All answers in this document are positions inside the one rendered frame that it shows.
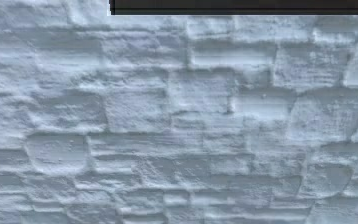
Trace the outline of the dark framed wall picture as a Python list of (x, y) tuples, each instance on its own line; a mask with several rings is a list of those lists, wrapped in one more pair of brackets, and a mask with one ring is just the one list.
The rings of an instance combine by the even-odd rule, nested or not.
[(358, 0), (108, 0), (112, 15), (358, 15)]

